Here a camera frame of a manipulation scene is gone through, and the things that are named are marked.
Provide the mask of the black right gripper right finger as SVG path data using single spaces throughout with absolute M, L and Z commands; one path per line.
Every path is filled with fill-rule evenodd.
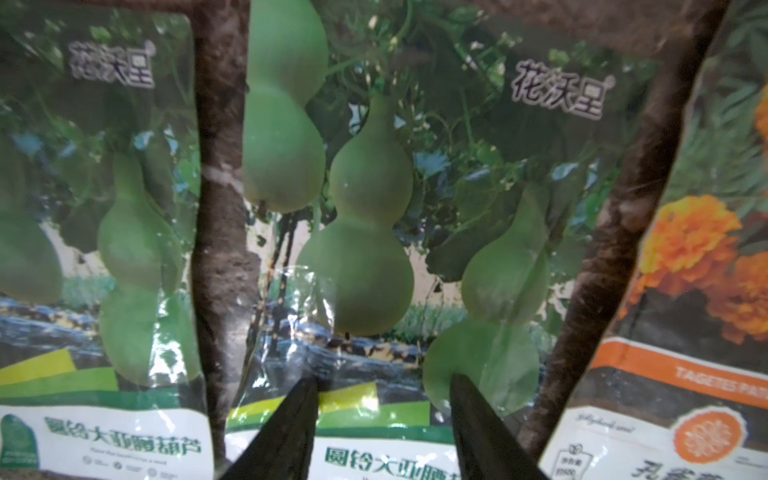
M 547 479 L 468 376 L 451 377 L 449 399 L 462 479 Z

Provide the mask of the green pea seed packet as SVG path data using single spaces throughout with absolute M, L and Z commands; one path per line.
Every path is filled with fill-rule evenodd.
M 210 479 L 181 14 L 1 5 L 1 468 Z

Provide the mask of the white green-text seed packet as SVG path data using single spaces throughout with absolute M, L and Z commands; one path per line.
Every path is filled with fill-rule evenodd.
M 658 69 L 472 1 L 253 2 L 227 461 L 306 378 L 312 479 L 458 478 L 455 373 L 518 433 Z

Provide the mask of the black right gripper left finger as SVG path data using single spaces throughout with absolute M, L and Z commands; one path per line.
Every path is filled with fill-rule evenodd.
M 220 479 L 307 479 L 318 408 L 317 379 L 302 378 Z

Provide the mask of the orange flower seed packet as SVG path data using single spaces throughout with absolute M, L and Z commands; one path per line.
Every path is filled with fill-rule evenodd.
M 767 475 L 767 5 L 730 3 L 632 280 L 539 462 L 551 479 Z

